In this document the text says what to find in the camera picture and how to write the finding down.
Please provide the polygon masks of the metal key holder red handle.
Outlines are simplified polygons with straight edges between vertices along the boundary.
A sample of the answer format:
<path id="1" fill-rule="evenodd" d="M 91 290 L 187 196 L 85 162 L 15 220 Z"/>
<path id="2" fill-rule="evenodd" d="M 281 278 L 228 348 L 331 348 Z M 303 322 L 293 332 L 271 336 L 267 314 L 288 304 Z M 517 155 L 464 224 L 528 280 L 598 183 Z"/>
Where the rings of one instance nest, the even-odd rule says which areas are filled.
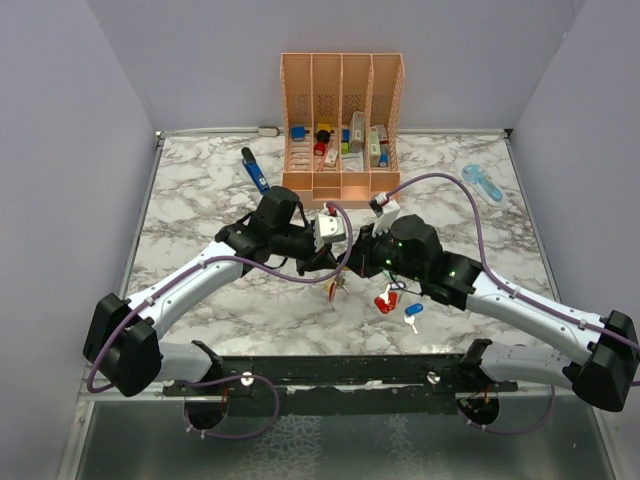
<path id="1" fill-rule="evenodd" d="M 326 292 L 327 294 L 327 299 L 330 303 L 332 303 L 335 298 L 336 295 L 339 292 L 342 292 L 346 295 L 349 295 L 350 292 L 346 286 L 346 272 L 342 271 L 340 272 L 338 275 L 336 275 L 335 277 L 332 277 L 330 280 L 327 280 L 325 283 L 331 282 L 332 283 L 332 289 L 329 292 Z"/>

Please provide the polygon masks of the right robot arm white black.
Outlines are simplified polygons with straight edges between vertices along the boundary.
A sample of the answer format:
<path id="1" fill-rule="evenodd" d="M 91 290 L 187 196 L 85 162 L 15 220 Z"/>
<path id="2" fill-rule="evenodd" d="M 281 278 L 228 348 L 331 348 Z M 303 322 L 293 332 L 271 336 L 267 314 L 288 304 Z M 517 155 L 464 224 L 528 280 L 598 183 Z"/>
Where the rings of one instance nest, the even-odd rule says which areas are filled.
<path id="1" fill-rule="evenodd" d="M 348 268 L 362 278 L 382 271 L 416 281 L 432 301 L 500 320 L 542 341 L 540 347 L 478 340 L 459 367 L 461 383 L 481 391 L 493 381 L 525 381 L 573 391 L 602 410 L 623 409 L 639 367 L 631 318 L 581 311 L 518 287 L 480 262 L 446 251 L 436 229 L 416 215 L 376 235 L 361 227 Z"/>

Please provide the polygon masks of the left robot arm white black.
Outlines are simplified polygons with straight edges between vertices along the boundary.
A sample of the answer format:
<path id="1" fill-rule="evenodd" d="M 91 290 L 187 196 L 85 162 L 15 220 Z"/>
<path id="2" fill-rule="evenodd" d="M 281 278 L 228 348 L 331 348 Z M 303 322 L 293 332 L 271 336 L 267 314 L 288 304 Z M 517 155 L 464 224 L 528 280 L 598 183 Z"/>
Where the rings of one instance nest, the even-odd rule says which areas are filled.
<path id="1" fill-rule="evenodd" d="M 294 224 L 294 214 L 303 211 L 296 193 L 273 187 L 255 210 L 223 226 L 195 258 L 166 278 L 125 299 L 103 297 L 83 347 L 91 365 L 88 391 L 115 388 L 132 397 L 154 382 L 178 381 L 202 395 L 214 392 L 222 376 L 221 358 L 198 341 L 169 344 L 162 339 L 209 295 L 249 272 L 282 278 L 267 264 L 273 255 L 295 260 L 295 283 L 307 283 L 307 272 L 320 272 L 322 280 L 337 276 L 348 258 L 335 258 L 331 247 L 353 242 L 348 215 L 329 202 L 314 220 Z"/>

